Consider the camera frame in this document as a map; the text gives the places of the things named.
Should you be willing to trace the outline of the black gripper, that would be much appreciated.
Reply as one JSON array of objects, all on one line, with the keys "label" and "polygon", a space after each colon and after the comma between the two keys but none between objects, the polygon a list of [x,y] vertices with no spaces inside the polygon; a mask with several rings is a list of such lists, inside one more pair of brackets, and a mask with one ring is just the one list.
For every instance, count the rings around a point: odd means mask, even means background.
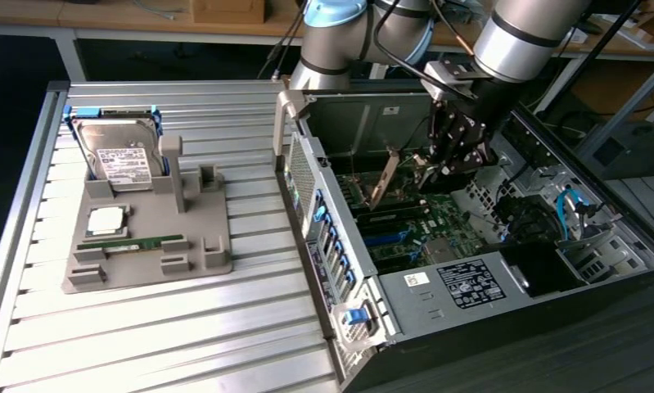
[{"label": "black gripper", "polygon": [[470,173],[498,164],[490,143],[496,130],[520,102],[524,84],[478,80],[473,100],[434,100],[429,121],[429,163],[444,175]]}]

